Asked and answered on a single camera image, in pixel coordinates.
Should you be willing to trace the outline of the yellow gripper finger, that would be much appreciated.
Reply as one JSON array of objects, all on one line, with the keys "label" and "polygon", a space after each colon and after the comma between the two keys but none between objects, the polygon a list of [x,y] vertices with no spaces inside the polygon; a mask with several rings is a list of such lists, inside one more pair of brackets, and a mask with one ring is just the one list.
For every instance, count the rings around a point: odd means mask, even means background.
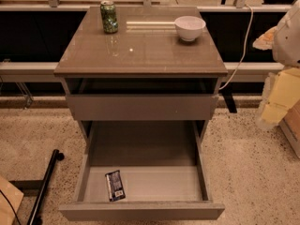
[{"label": "yellow gripper finger", "polygon": [[276,31],[277,28],[275,26],[268,29],[265,33],[263,33],[262,35],[260,35],[258,38],[255,39],[252,46],[255,49],[262,50],[262,51],[271,50],[274,41],[274,34]]}]

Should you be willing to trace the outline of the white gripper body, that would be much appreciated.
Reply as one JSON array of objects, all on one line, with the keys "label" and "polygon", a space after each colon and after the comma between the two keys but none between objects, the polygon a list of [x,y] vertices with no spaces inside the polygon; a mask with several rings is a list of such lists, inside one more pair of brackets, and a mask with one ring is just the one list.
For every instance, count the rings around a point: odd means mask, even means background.
[{"label": "white gripper body", "polygon": [[290,67],[278,74],[270,73],[264,82],[256,125],[263,130],[276,127],[299,100],[299,68]]}]

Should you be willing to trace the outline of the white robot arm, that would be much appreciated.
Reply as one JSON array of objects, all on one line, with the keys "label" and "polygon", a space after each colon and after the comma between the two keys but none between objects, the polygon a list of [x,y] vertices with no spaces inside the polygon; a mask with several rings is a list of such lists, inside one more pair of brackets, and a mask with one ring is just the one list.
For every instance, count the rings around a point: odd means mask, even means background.
[{"label": "white robot arm", "polygon": [[284,66],[278,74],[270,73],[266,78],[257,113],[257,126],[271,129],[300,100],[300,0],[277,26],[259,36],[253,47],[271,50],[274,60]]}]

